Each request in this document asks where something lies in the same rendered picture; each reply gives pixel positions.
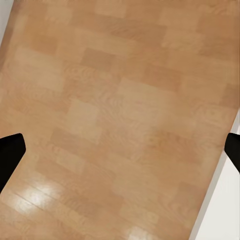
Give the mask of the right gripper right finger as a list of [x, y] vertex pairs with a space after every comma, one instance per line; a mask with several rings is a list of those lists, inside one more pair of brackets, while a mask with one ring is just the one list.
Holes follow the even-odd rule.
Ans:
[[240, 173], [240, 135], [230, 132], [227, 135], [224, 151]]

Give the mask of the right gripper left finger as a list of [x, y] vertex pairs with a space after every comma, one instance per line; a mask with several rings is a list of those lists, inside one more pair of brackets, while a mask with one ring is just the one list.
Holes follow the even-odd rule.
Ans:
[[0, 193], [26, 153], [22, 133], [0, 138]]

